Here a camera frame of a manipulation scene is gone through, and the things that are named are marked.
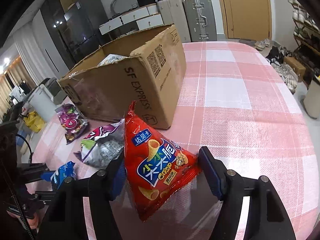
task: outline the tablecloth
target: tablecloth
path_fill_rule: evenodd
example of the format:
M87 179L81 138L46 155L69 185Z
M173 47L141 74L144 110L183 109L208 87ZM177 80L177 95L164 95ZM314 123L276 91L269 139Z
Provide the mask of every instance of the tablecloth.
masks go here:
M161 132L191 152L207 146L228 169L244 177L268 176L297 239L306 239L318 214L318 167L308 127L292 94L266 59L247 45L196 42L183 46L186 75L172 126ZM92 129L101 124L90 121ZM72 160L78 178L91 176L96 170L73 155L81 138L66 145L64 132L54 117L33 162L46 162L55 170ZM50 188L46 182L28 185L30 192L46 188ZM208 239L221 207L202 173L145 223L138 218L127 184L111 205L123 239L175 240ZM249 197L245 197L236 239L243 239L248 208ZM95 239L88 198L84 198L84 210L89 238Z

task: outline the yellow plastic bag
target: yellow plastic bag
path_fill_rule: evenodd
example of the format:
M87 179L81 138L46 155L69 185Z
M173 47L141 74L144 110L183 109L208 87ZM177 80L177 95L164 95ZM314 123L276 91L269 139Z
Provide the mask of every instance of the yellow plastic bag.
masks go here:
M26 126L28 126L33 132L39 132L44 126L43 119L38 115L36 111L32 111L28 114L28 117L23 118Z

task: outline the small cardboard box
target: small cardboard box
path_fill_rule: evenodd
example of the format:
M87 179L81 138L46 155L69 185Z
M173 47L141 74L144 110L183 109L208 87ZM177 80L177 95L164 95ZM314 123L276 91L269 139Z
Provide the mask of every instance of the small cardboard box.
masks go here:
M128 58L97 67L109 54ZM118 121L136 100L140 118L155 128L167 129L185 72L177 29L166 25L107 43L75 65L59 84L87 118Z
M299 75L298 82L301 82L303 80L306 68L294 57L284 57L284 63L287 63L293 69L293 71Z

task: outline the white drawer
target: white drawer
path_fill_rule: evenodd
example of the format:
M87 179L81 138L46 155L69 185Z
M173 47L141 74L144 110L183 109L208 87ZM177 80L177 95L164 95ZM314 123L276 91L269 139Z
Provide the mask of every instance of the white drawer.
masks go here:
M138 25L140 31L147 29L147 28L163 25L161 14L160 13L155 14L153 16L138 20L137 25Z
M120 16L117 18L112 19L111 21L106 22L105 24L103 24L99 30L101 32L101 34L105 34L108 33L118 27L120 27L122 25Z
M147 7L143 7L141 9L134 10L132 12L128 12L124 15L121 15L121 19L123 24L136 21L140 18L146 17L149 15Z
M157 9L157 5L156 4L153 4L151 6L147 6L147 8L148 8L148 11L149 11L150 15L158 13L158 9Z

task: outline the metal bolt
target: metal bolt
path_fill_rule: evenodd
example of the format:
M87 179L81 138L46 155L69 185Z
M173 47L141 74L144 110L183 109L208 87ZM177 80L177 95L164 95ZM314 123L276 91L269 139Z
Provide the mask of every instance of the metal bolt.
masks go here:
M99 170L99 171L97 172L97 175L100 176L100 177L104 176L105 174L106 174L106 171L105 171L105 170Z
M261 176L261 180L263 182L268 182L269 181L269 178L267 176Z
M72 177L66 177L65 179L64 179L64 182L65 183L69 183L69 182L71 182L72 181Z
M236 172L234 170L227 170L227 174L229 176L234 176L236 174Z

